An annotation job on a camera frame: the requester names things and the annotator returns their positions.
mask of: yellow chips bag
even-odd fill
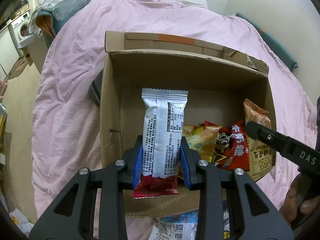
[[[267,114],[269,112],[258,107],[249,99],[244,101],[245,123],[255,121],[263,126],[271,128],[271,121]],[[250,160],[250,176],[254,181],[258,181],[269,173],[272,169],[272,149],[247,136]]]
[[[189,148],[196,150],[202,160],[212,161],[219,129],[222,126],[184,125],[182,136],[186,137]]]

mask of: orange tape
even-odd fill
[[[169,34],[159,34],[158,35],[158,40],[159,41],[167,41],[167,42],[175,42],[175,43],[194,45],[196,39],[188,38],[188,37],[182,37],[182,36],[169,35]]]

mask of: peanut snack bag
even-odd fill
[[[267,114],[269,112],[258,107],[249,99],[244,101],[245,123],[255,121],[263,126],[271,128],[271,121]],[[250,176],[254,181],[258,181],[269,173],[272,169],[272,149],[258,141],[247,136],[250,160]]]

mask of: washing machine door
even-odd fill
[[[29,35],[28,25],[29,25],[29,20],[24,20],[20,23],[18,31],[17,31],[19,41],[22,41],[23,39],[25,39],[26,36]]]

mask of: bed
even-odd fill
[[[192,37],[263,60],[269,66],[277,131],[315,146],[316,107],[246,20],[172,0],[91,0],[61,28],[41,74],[32,137],[38,217],[79,168],[101,167],[100,111],[88,88],[103,69],[106,30]],[[297,174],[295,164],[278,154],[276,166],[258,185],[279,209]],[[151,218],[127,220],[129,239],[147,239],[153,223]]]

